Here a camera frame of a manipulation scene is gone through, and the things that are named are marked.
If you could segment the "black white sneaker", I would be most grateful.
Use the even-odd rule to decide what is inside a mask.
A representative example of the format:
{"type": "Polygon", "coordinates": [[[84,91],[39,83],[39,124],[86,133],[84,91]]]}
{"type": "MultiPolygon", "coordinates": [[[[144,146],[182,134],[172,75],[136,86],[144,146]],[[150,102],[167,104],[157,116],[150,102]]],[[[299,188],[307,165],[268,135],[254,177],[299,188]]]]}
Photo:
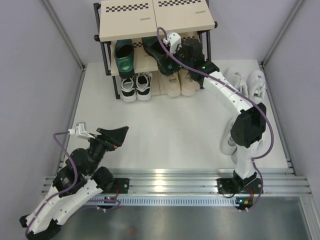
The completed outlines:
{"type": "Polygon", "coordinates": [[[136,94],[140,101],[148,101],[152,98],[152,78],[153,74],[151,72],[141,72],[136,75],[136,94]]]}
{"type": "Polygon", "coordinates": [[[121,80],[122,100],[126,103],[133,102],[137,99],[137,93],[134,78],[126,78],[121,80]]]}

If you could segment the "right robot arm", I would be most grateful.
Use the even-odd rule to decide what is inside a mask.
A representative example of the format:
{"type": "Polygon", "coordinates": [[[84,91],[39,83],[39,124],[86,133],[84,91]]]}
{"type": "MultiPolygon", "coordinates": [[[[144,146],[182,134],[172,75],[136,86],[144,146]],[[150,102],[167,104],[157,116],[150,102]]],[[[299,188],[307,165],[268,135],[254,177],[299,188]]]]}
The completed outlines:
{"type": "Polygon", "coordinates": [[[190,78],[213,94],[230,114],[220,150],[232,157],[235,169],[232,177],[218,180],[219,193],[227,198],[236,194],[261,196],[264,182],[254,154],[269,125],[266,106],[254,103],[228,82],[218,66],[205,59],[199,40],[165,37],[158,39],[158,43],[178,69],[186,70],[190,78]]]}

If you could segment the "green pointed shoe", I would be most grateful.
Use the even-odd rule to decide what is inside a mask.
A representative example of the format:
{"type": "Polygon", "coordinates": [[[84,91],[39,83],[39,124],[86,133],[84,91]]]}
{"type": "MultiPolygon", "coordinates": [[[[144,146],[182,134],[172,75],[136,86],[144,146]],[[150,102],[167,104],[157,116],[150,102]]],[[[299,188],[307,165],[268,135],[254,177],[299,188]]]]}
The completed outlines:
{"type": "Polygon", "coordinates": [[[134,43],[131,39],[118,40],[115,44],[115,63],[122,79],[132,78],[134,70],[134,43]]]}
{"type": "Polygon", "coordinates": [[[167,54],[161,47],[158,38],[156,36],[143,37],[142,45],[145,52],[156,61],[158,70],[161,72],[161,58],[167,54]]]}

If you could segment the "beige lace sneaker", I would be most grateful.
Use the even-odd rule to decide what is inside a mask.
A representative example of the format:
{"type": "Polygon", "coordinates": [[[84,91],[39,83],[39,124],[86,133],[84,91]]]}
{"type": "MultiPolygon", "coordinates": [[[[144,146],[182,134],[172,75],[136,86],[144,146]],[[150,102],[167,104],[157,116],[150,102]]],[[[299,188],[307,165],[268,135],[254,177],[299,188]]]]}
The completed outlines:
{"type": "Polygon", "coordinates": [[[181,94],[181,85],[178,72],[175,72],[169,76],[162,75],[161,79],[164,84],[166,94],[169,97],[176,98],[181,94]]]}
{"type": "Polygon", "coordinates": [[[198,83],[191,78],[189,72],[185,69],[181,69],[178,72],[178,77],[181,94],[185,97],[193,96],[199,87],[198,83]]]}

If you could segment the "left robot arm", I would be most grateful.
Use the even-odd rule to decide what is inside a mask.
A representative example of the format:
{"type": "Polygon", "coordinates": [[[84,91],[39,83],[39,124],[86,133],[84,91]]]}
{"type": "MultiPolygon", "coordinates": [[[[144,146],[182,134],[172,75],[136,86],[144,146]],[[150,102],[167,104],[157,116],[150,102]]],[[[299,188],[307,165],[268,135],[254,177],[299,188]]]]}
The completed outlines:
{"type": "Polygon", "coordinates": [[[100,166],[105,153],[121,147],[129,127],[97,128],[92,134],[85,122],[79,122],[65,134],[89,142],[89,147],[65,153],[67,160],[53,179],[39,206],[19,219],[28,240],[50,240],[66,221],[86,203],[120,204],[118,195],[127,194],[128,178],[116,178],[105,166],[100,166]]]}

